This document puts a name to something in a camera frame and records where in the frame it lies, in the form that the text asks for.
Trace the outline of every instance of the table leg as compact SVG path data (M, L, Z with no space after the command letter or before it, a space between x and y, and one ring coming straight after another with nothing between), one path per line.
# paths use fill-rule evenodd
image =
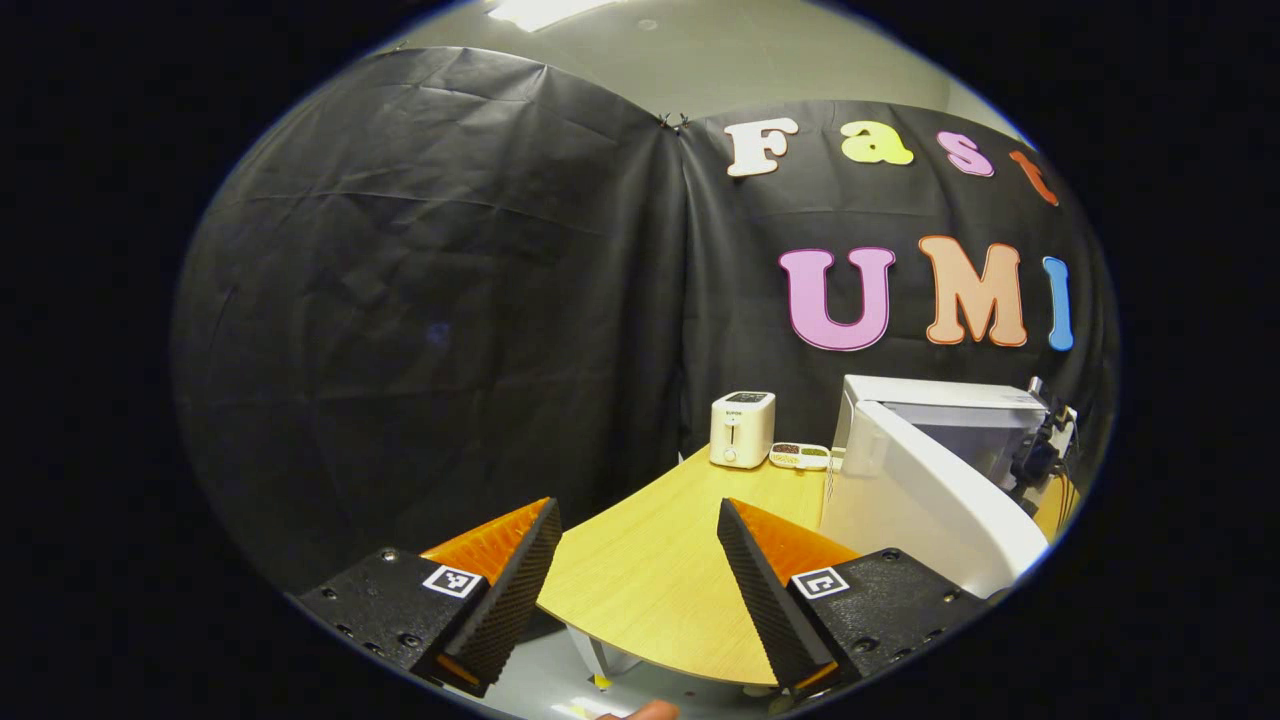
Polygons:
M568 637L573 639L573 647L586 667L602 678L621 675L640 662L639 657L609 647L573 626L568 626Z

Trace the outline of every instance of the orange letter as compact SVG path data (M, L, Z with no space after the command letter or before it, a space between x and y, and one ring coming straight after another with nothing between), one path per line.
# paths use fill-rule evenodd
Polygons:
M987 265L982 278L954 237L931 234L920 238L920 252L933 261L933 283L937 287L937 319L924 333L937 345L964 341L964 328L956 318L956 305L964 309L965 322L974 342L987 334L991 314L991 342L1002 347L1027 343L1023 327L1023 299L1018 288L1018 251L1004 243L987 249Z
M1028 160L1027 155L1023 155L1021 150L1014 150L1012 152L1009 154L1009 156L1012 158L1015 163L1023 167L1023 172L1027 173L1027 179L1032 181L1032 184L1036 187L1036 192L1041 193L1041 197L1044 199L1044 202L1048 202L1050 205L1057 208L1057 196L1050 192L1047 187L1044 187L1044 181L1041 179L1039 168L1037 168L1034 163Z

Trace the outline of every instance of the wooden table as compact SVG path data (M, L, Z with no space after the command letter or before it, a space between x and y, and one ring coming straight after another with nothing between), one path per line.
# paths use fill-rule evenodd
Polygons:
M716 537L735 497L806 528L822 512L824 471L713 465L703 447L671 471L567 530L538 605L630 656L700 678L773 685L737 583Z

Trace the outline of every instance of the toaster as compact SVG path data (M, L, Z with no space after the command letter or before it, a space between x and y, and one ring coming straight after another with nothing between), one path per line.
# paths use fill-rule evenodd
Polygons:
M772 392L737 391L712 402L712 462L755 468L773 446Z

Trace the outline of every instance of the black backdrop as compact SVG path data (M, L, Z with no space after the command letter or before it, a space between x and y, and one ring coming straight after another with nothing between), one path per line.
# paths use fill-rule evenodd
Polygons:
M302 592L539 497L567 525L675 464L675 136L499 53L358 63L210 205L174 315L193 464Z
M800 123L777 172L730 178L723 127ZM899 129L906 167L849 161L840 126ZM997 164L950 167L938 131ZM831 445L841 378L1021 386L1083 411L1101 457L1114 306L1097 242L1043 159L1046 204L975 123L881 102L791 102L677 135L554 68L471 49L365 59L268 132L210 204L178 288L177 401L210 500L253 562L303 592L379 546L425 548L538 497L572 527L708 442L709 406L778 393L776 437ZM924 337L950 234L1023 254L1025 346ZM890 325L832 352L791 329L778 255L888 247ZM1075 346L1047 347L1038 260L1071 269ZM861 314L846 266L837 320Z

